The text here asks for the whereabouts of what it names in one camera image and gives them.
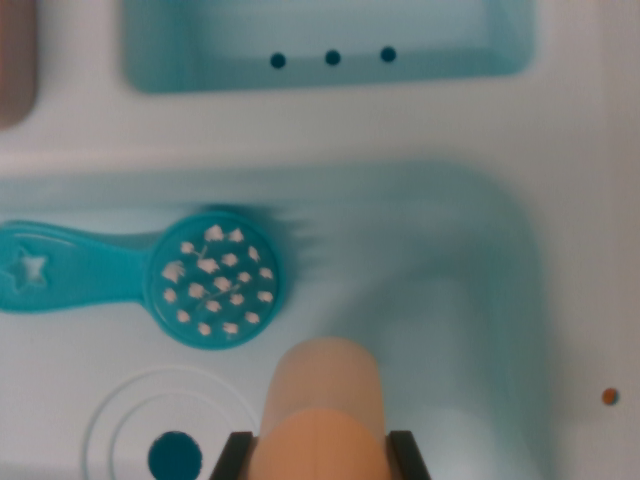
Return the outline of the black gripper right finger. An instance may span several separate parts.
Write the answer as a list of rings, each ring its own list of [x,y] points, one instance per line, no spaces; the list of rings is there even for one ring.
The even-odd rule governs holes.
[[[411,431],[390,431],[387,435],[386,445],[392,479],[432,479]]]

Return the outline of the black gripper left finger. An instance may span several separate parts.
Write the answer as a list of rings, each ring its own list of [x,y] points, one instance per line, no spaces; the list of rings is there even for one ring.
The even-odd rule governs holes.
[[[232,432],[209,476],[210,480],[244,480],[257,445],[252,432]]]

